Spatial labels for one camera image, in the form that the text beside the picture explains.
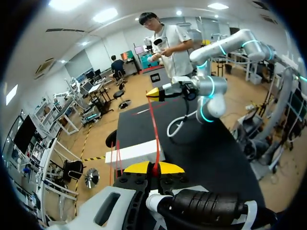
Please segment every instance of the black table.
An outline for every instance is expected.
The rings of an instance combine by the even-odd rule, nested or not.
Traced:
[[[159,140],[166,162],[183,168],[190,184],[202,185],[212,192],[238,192],[244,200],[255,200],[264,206],[258,181],[231,133],[220,121],[201,125],[190,117],[173,137],[166,135],[168,124],[186,112],[182,98],[152,103]],[[190,102],[190,112],[196,109]],[[155,139],[148,104],[119,115],[117,140],[120,148]]]

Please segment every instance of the glasses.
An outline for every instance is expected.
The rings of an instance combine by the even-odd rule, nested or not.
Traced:
[[[150,19],[148,19],[148,20],[143,24],[143,26],[145,26],[145,27],[149,26],[149,25],[154,21],[154,19],[155,19],[155,18],[150,18]]]

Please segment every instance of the ceiling light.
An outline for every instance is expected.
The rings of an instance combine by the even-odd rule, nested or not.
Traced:
[[[6,95],[6,105],[8,105],[13,99],[13,97],[16,95],[18,85],[15,85],[15,87]]]
[[[118,15],[118,12],[115,8],[107,9],[105,11],[100,12],[97,14],[93,20],[98,23],[104,23]]]
[[[216,9],[216,10],[225,10],[225,9],[229,8],[228,6],[225,6],[225,5],[220,4],[220,3],[213,3],[213,4],[210,4],[208,7]]]
[[[85,0],[51,0],[49,6],[58,11],[70,11],[83,2],[85,2]]]

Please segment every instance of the black hair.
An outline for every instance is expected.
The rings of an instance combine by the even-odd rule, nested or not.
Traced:
[[[158,16],[155,14],[155,13],[152,13],[152,12],[145,12],[145,13],[142,13],[139,17],[139,23],[141,25],[144,25],[145,22],[148,20],[148,19],[151,19],[151,18],[158,18]]]

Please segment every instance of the chair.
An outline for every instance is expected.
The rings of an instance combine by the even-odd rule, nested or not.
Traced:
[[[83,175],[86,186],[88,188],[94,188],[99,181],[99,172],[97,169],[91,168],[86,174],[83,174],[84,168],[82,161],[68,162],[65,160],[62,179],[67,182],[70,182],[71,179],[78,181]]]
[[[113,97],[115,98],[115,99],[117,99],[117,98],[120,98],[121,99],[121,103],[119,104],[119,106],[118,106],[118,108],[119,109],[124,109],[124,108],[126,108],[128,105],[130,105],[131,104],[131,100],[123,100],[121,97],[122,97],[122,95],[124,95],[124,93],[125,93],[125,84],[122,82],[120,85],[119,85],[119,91],[117,91],[114,95],[113,95]]]

